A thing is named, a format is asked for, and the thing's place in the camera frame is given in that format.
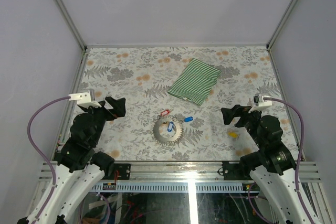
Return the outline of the key with blue tag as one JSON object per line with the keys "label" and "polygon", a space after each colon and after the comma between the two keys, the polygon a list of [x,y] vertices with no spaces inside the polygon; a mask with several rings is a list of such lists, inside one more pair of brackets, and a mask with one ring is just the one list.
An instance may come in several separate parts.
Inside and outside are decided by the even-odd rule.
{"label": "key with blue tag", "polygon": [[194,120],[194,118],[192,117],[192,116],[189,116],[189,117],[186,117],[186,118],[184,118],[184,122],[191,122],[191,121],[193,121]]}

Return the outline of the blue key tag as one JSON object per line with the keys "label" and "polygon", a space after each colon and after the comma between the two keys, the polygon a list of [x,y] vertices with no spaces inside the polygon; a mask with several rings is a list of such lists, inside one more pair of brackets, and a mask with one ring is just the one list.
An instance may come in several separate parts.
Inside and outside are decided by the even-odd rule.
{"label": "blue key tag", "polygon": [[168,124],[167,131],[168,131],[168,132],[172,132],[173,129],[174,129],[174,123],[173,123],[173,122],[170,122],[170,123]]}

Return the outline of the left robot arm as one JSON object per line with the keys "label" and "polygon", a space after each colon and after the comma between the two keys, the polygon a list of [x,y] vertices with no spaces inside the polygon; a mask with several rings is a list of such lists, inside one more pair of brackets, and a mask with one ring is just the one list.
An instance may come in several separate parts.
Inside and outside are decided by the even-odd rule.
{"label": "left robot arm", "polygon": [[[31,126],[37,113],[63,100],[75,101],[82,113],[74,118],[70,137],[55,154],[56,165],[53,165],[33,141]],[[106,97],[97,102],[89,92],[82,92],[55,99],[33,114],[27,125],[27,136],[49,166],[51,181],[35,209],[18,223],[68,223],[92,187],[114,175],[114,158],[96,152],[95,148],[106,122],[125,116],[125,104],[125,98]]]}

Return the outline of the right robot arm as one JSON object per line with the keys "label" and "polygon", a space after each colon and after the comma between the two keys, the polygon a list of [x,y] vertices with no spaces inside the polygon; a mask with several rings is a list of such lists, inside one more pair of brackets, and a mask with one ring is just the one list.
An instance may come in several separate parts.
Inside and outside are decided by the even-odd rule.
{"label": "right robot arm", "polygon": [[239,172],[261,189],[279,223],[320,223],[298,177],[299,164],[282,142],[279,119],[241,105],[221,113],[225,125],[238,118],[235,127],[244,128],[259,148],[240,158]]}

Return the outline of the yellow key tag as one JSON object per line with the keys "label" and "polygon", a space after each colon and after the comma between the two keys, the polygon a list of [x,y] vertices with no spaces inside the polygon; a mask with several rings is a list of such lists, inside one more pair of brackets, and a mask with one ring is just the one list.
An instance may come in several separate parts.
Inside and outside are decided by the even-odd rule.
{"label": "yellow key tag", "polygon": [[239,138],[239,133],[234,132],[232,130],[227,130],[227,135],[231,137],[232,139],[237,139]]}

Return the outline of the green striped cloth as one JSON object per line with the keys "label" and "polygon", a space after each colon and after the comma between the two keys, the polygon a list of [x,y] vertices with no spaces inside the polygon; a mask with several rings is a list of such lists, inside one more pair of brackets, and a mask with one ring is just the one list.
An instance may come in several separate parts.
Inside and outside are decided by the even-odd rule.
{"label": "green striped cloth", "polygon": [[220,75],[219,69],[193,58],[167,92],[201,106]]}

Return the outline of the red key tag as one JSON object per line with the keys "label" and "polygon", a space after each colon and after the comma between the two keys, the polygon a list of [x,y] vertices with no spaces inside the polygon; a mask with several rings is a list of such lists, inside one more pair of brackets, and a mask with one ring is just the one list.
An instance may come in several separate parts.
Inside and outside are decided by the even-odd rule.
{"label": "red key tag", "polygon": [[168,109],[166,109],[166,110],[164,110],[164,111],[162,111],[162,112],[160,113],[160,116],[166,116],[166,115],[168,115],[168,114],[170,114],[170,113],[171,113],[171,111],[168,110]]}

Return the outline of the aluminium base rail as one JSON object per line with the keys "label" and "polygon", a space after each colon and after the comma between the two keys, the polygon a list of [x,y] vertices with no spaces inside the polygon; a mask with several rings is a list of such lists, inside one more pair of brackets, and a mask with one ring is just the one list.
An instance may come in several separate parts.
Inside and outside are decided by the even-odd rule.
{"label": "aluminium base rail", "polygon": [[195,184],[197,192],[245,193],[249,184],[256,183],[263,190],[276,192],[296,190],[296,182],[302,184],[319,183],[320,174],[314,162],[302,162],[299,178],[294,171],[282,175],[271,173],[265,168],[256,168],[244,175],[239,162],[115,162],[114,171],[106,178],[94,165],[73,174],[67,168],[59,168],[56,162],[50,166],[43,164],[39,182],[67,183],[69,187],[81,182],[86,191],[121,192],[177,192],[188,190]]}

